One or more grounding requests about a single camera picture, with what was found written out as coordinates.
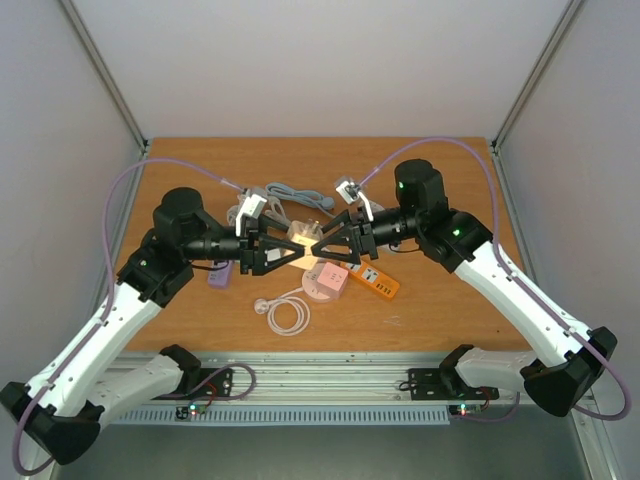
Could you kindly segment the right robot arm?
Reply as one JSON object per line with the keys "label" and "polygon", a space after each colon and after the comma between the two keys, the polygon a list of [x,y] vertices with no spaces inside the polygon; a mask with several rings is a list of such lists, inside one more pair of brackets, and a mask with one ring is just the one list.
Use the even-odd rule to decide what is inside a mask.
{"label": "right robot arm", "polygon": [[382,245],[414,240],[425,257],[482,294],[530,347],[496,352],[463,344],[439,366],[444,390],[453,398],[483,387],[510,390],[527,394],[551,415],[569,414],[602,375],[615,335],[570,318],[507,258],[486,226],[450,207],[442,175],[430,162],[403,161],[394,178],[398,205],[379,212],[354,180],[338,180],[342,199],[361,205],[324,226],[314,256],[356,265],[362,256],[376,259]]}

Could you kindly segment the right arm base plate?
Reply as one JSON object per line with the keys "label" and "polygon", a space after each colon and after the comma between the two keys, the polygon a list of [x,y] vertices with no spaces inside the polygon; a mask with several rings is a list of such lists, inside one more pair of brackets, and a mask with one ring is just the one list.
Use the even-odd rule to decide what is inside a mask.
{"label": "right arm base plate", "polygon": [[498,400],[499,390],[493,387],[448,387],[438,368],[411,368],[407,380],[399,389],[408,391],[412,401],[485,401]]}

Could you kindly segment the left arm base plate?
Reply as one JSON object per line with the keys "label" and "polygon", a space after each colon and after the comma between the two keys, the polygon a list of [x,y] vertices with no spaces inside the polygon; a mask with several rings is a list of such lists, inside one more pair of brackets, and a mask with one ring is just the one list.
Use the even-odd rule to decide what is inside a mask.
{"label": "left arm base plate", "polygon": [[196,400],[215,395],[229,398],[233,386],[233,368],[200,368],[196,372],[184,373],[175,390],[154,397],[154,400]]}

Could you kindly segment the beige cube socket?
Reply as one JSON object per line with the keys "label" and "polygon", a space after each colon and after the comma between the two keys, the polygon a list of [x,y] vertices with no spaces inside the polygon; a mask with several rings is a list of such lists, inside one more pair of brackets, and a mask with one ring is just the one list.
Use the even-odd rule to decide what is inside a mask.
{"label": "beige cube socket", "polygon": [[290,265],[305,271],[312,270],[318,258],[313,255],[311,247],[323,239],[321,225],[317,221],[293,220],[288,228],[287,238],[304,247],[304,255],[290,262]]}

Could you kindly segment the pink cube socket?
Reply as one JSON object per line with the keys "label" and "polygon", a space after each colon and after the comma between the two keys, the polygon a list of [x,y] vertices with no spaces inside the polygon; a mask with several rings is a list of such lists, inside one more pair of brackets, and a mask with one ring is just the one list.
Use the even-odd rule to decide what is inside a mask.
{"label": "pink cube socket", "polygon": [[325,263],[316,279],[318,290],[331,299],[339,298],[348,281],[349,271],[334,263]]}

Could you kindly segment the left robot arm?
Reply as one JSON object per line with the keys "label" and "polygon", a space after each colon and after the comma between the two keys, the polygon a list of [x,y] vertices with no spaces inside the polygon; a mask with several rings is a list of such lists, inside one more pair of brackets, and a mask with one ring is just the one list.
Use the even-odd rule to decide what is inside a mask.
{"label": "left robot arm", "polygon": [[103,303],[67,347],[26,383],[10,382],[1,403],[23,435],[61,465],[82,456],[99,433],[127,411],[153,399],[192,398],[206,384],[200,361],[179,345],[106,383],[99,380],[133,336],[194,276],[199,260],[237,262],[243,274],[267,274],[303,257],[304,246],[269,235],[285,226],[262,215],[266,200],[245,199],[238,225],[224,226],[190,187],[164,195],[153,227],[119,271]]}

